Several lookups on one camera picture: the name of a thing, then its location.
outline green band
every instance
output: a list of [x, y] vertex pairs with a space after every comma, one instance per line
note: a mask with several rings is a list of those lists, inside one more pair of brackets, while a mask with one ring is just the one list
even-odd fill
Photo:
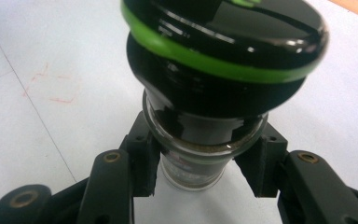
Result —
[[188, 49], [161, 36], [139, 21], [124, 2], [121, 3], [121, 12], [131, 28], [132, 36], [144, 48], [158, 56], [175, 60], [216, 77], [253, 83], [284, 83], [305, 77], [317, 64], [314, 62], [301, 68], [274, 70], [226, 62]]

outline green ring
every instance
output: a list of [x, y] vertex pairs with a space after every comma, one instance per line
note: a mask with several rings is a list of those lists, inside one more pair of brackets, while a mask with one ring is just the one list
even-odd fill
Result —
[[296, 69], [262, 69], [230, 63], [185, 48], [148, 28], [136, 18], [125, 3], [121, 2], [121, 12], [131, 28], [131, 34], [144, 48], [158, 56], [175, 60], [204, 73], [231, 80], [253, 83], [278, 84], [300, 80], [307, 76], [319, 60]]

